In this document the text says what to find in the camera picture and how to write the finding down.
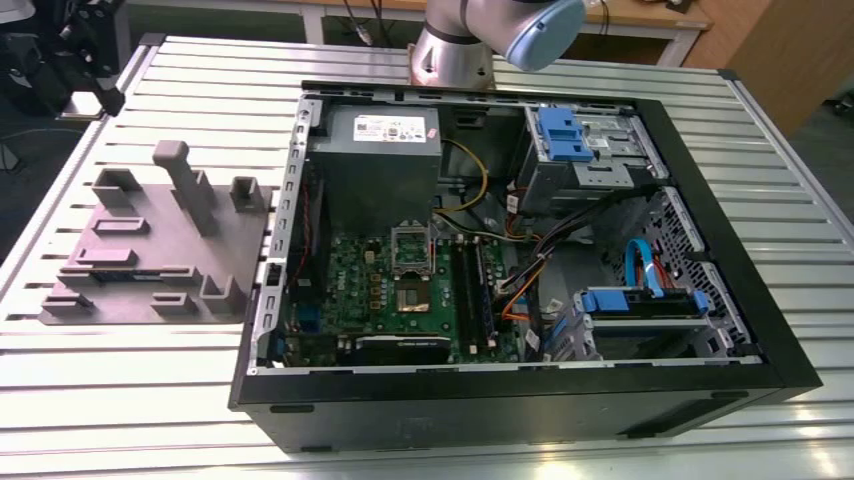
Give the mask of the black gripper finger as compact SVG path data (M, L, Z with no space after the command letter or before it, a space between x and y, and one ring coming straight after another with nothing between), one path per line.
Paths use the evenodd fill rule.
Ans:
M125 103L123 93L117 87L117 78L95 78L93 80L91 92L107 115L117 115Z

